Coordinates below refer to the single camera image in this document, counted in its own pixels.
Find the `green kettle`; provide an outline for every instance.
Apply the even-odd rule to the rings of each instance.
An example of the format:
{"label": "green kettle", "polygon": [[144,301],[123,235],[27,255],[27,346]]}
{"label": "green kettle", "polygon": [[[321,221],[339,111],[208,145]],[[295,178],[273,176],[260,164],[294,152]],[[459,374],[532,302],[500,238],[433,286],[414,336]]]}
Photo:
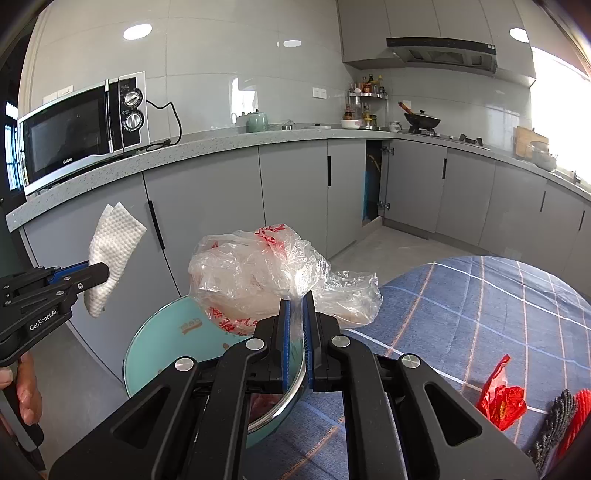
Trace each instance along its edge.
{"label": "green kettle", "polygon": [[267,120],[267,114],[259,112],[258,108],[256,112],[249,113],[246,119],[246,132],[266,132],[269,130],[269,122]]}

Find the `blue plaid tablecloth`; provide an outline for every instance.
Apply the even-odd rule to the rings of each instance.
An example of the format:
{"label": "blue plaid tablecloth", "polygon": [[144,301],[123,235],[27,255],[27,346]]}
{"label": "blue plaid tablecloth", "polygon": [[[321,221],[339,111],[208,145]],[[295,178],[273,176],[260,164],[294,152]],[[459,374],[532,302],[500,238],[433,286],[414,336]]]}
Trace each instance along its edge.
{"label": "blue plaid tablecloth", "polygon": [[[381,289],[375,321],[347,332],[374,353],[416,353],[475,403],[508,353],[528,411],[505,434],[525,449],[564,388],[591,388],[591,307],[559,278],[497,257],[423,265]],[[340,393],[306,392],[278,430],[247,450],[247,480],[348,479]]]}

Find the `microwave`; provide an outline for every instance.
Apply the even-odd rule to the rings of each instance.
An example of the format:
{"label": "microwave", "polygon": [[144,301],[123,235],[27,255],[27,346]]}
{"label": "microwave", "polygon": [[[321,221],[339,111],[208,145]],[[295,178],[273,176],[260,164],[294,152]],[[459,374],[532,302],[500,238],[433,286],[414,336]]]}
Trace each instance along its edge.
{"label": "microwave", "polygon": [[145,72],[59,97],[17,123],[25,195],[149,146]]}

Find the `speckled gray countertop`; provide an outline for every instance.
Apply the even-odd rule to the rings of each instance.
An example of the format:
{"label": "speckled gray countertop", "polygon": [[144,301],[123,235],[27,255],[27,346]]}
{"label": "speckled gray countertop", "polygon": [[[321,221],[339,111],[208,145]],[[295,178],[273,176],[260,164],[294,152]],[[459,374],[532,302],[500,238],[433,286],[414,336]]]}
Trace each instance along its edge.
{"label": "speckled gray countertop", "polygon": [[591,194],[585,190],[571,184],[561,177],[536,167],[532,163],[516,160],[496,150],[484,150],[478,147],[473,147],[469,144],[454,142],[444,138],[424,137],[402,132],[393,134],[390,132],[365,130],[297,129],[291,131],[270,131],[251,134],[234,134],[228,135],[226,137],[205,138],[196,141],[179,143],[179,145],[175,145],[173,147],[162,148],[153,152],[142,153],[134,155],[133,157],[117,160],[112,163],[107,163],[95,168],[94,170],[90,170],[68,181],[65,181],[64,183],[56,185],[37,196],[30,197],[26,203],[6,215],[8,229],[12,232],[25,223],[33,220],[35,217],[45,213],[53,207],[67,202],[68,200],[72,200],[82,193],[88,192],[112,181],[119,180],[124,177],[149,170],[151,168],[161,167],[176,161],[227,150],[234,150],[237,148],[255,147],[257,145],[302,140],[330,140],[341,138],[366,138],[368,140],[400,138],[401,140],[421,141],[424,143],[431,143],[472,152],[529,170],[535,174],[543,176],[562,185],[563,187],[581,195],[581,197],[591,202]]}

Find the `wok handle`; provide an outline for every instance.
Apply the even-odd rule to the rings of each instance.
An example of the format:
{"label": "wok handle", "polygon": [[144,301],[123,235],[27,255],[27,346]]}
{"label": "wok handle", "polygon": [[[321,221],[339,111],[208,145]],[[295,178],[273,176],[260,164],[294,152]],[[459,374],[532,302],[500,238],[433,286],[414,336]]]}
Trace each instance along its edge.
{"label": "wok handle", "polygon": [[398,102],[398,104],[400,105],[400,108],[402,108],[402,110],[404,110],[406,113],[408,113],[409,115],[414,115],[413,111],[406,105],[404,105],[402,102]]}

